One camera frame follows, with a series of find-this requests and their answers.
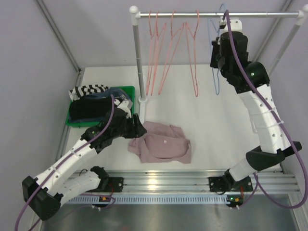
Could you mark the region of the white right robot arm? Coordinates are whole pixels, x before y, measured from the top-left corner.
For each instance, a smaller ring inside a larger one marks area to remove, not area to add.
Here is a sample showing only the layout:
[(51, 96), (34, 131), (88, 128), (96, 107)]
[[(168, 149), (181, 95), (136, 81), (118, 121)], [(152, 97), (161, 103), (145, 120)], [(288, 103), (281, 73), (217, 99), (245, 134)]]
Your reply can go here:
[(260, 145), (246, 153), (245, 158), (224, 173), (224, 184), (235, 191), (252, 173), (281, 163), (293, 155), (294, 148), (302, 149), (300, 142), (293, 145), (281, 129), (270, 88), (270, 79), (263, 64), (248, 60), (248, 38), (241, 32), (232, 37), (223, 33), (212, 41), (213, 51), (210, 66), (217, 68), (231, 84), (248, 110), (255, 126)]

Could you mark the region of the green plastic bin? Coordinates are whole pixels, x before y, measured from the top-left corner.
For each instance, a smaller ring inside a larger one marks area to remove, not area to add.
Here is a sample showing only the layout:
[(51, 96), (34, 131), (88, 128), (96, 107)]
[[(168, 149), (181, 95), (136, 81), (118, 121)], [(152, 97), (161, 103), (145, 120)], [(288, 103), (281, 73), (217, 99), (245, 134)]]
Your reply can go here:
[[(120, 86), (120, 87), (110, 87), (110, 88), (120, 88), (131, 98), (131, 101), (133, 102), (131, 112), (133, 113), (134, 112), (135, 88), (133, 86)], [(91, 127), (91, 126), (97, 125), (99, 122), (101, 122), (104, 119), (104, 117), (105, 116), (98, 117), (98, 118), (73, 120), (73, 119), (71, 119), (71, 117), (69, 115), (69, 110), (68, 110), (68, 114), (67, 114), (67, 118), (66, 118), (66, 124), (68, 126), (79, 127), (79, 128), (80, 127)]]

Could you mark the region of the striped black white garment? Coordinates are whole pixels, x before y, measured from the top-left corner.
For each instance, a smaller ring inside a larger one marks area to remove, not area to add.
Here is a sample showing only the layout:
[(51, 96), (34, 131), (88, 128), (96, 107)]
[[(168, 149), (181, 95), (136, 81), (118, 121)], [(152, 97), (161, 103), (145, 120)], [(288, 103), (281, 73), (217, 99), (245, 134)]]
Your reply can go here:
[(84, 85), (81, 87), (74, 87), (68, 93), (69, 93), (70, 100), (76, 101), (83, 96), (87, 96), (87, 95), (94, 94), (94, 93), (105, 92), (108, 89), (110, 89), (110, 87), (102, 85), (102, 84), (90, 84), (90, 85)]

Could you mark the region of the mauve tank top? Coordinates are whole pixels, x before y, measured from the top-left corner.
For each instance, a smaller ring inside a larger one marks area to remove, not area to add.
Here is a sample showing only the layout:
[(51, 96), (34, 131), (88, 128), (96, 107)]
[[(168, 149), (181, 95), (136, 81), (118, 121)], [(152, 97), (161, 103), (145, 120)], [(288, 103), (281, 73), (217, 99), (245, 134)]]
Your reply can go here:
[(128, 151), (137, 155), (141, 163), (191, 163), (191, 141), (181, 127), (150, 121), (144, 122), (143, 126), (147, 133), (128, 143)]

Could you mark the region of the white clothes rack frame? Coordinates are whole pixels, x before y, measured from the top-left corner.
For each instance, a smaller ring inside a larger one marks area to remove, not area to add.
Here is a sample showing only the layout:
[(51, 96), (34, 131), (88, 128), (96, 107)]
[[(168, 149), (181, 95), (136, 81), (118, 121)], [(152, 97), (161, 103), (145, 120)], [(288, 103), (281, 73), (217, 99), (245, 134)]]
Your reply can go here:
[[(273, 39), (278, 27), (280, 26), (283, 18), (295, 18), (296, 23), (292, 27), (289, 32), (287, 38), (285, 39), (283, 45), (280, 47), (278, 53), (276, 54), (272, 64), (268, 69), (268, 74), (271, 75), (276, 68), (277, 64), (281, 60), (283, 54), (286, 49), (290, 45), (294, 36), (298, 32), (299, 28), (303, 25), (303, 23), (308, 18), (308, 6), (304, 5), (301, 10), (297, 12), (289, 12), (288, 9), (291, 7), (293, 1), (286, 1), (280, 12), (239, 12), (239, 13), (230, 13), (231, 17), (248, 17), (248, 18), (275, 18), (273, 21), (270, 30), (267, 32), (267, 36), (262, 40), (261, 46), (259, 47), (258, 53), (255, 55), (254, 60), (258, 60), (261, 55), (264, 53), (265, 48), (268, 46), (269, 42)], [(134, 45), (136, 52), (136, 61), (137, 61), (137, 70), (138, 70), (138, 80), (139, 80), (139, 88), (140, 88), (140, 97), (139, 101), (139, 117), (141, 122), (143, 123), (146, 119), (146, 104), (147, 104), (147, 95), (146, 95), (146, 86), (144, 84), (144, 75), (142, 69), (142, 61), (141, 61), (141, 46), (140, 46), (140, 36), (139, 36), (139, 20), (143, 18), (220, 18), (223, 16), (225, 9), (225, 4), (222, 4), (218, 12), (203, 12), (200, 13), (198, 11), (194, 13), (142, 13), (139, 11), (137, 6), (131, 6), (129, 9), (131, 23), (133, 26), (133, 35), (134, 35)]]

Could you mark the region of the blue wire hanger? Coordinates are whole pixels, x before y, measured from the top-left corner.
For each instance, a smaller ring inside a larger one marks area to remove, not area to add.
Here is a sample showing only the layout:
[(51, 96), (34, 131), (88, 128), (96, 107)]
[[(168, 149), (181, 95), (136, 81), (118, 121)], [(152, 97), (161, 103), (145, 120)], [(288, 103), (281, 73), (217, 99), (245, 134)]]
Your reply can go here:
[[(225, 12), (225, 10), (227, 9), (227, 6), (225, 3), (222, 3), (219, 7), (219, 12)], [(211, 26), (213, 27), (215, 33), (217, 34), (217, 36), (219, 36), (219, 29), (216, 28), (215, 23), (213, 22), (213, 20), (211, 18), (207, 18), (206, 20), (207, 22), (207, 34), (208, 34), (208, 39), (209, 39), (209, 51), (212, 51), (212, 45), (211, 45)], [(212, 71), (212, 77), (213, 77), (213, 83), (214, 83), (214, 88), (215, 88), (215, 94), (219, 95), (220, 94), (220, 80), (219, 80), (219, 71), (217, 70), (217, 72), (214, 72), (214, 68), (211, 68)]]

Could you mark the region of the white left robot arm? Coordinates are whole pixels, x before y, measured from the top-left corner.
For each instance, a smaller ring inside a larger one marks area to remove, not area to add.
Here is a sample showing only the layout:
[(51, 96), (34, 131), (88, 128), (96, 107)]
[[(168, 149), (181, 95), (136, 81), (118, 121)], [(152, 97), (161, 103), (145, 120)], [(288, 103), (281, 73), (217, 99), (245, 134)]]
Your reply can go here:
[(89, 173), (70, 179), (84, 163), (91, 160), (114, 139), (139, 138), (147, 132), (138, 114), (129, 115), (125, 110), (110, 110), (99, 124), (87, 128), (75, 145), (56, 163), (36, 177), (22, 181), (24, 201), (42, 220), (53, 217), (69, 200), (87, 191), (104, 191), (109, 176), (103, 167), (94, 166)]

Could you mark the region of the blue denim garment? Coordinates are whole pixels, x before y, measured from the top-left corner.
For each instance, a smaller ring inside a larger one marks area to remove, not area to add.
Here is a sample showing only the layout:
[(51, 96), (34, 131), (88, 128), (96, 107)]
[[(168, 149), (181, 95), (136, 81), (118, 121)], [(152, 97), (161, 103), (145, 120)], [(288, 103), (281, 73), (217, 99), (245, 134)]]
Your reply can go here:
[(111, 95), (113, 95), (115, 99), (118, 99), (120, 101), (131, 100), (131, 98), (120, 88), (109, 88), (105, 90), (104, 92), (90, 94), (88, 95), (88, 97), (94, 98), (94, 99), (102, 99), (102, 98), (108, 98)]

